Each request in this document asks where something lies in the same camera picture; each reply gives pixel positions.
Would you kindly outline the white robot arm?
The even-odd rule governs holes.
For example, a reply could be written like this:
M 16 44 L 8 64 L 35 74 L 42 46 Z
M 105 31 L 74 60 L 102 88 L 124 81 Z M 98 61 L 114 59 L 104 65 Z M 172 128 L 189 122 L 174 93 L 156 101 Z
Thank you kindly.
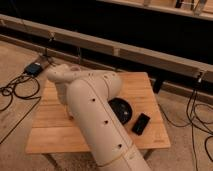
M 122 88 L 116 72 L 72 70 L 62 64 L 49 68 L 47 78 L 55 84 L 60 103 L 76 121 L 100 171 L 151 171 L 109 105 Z

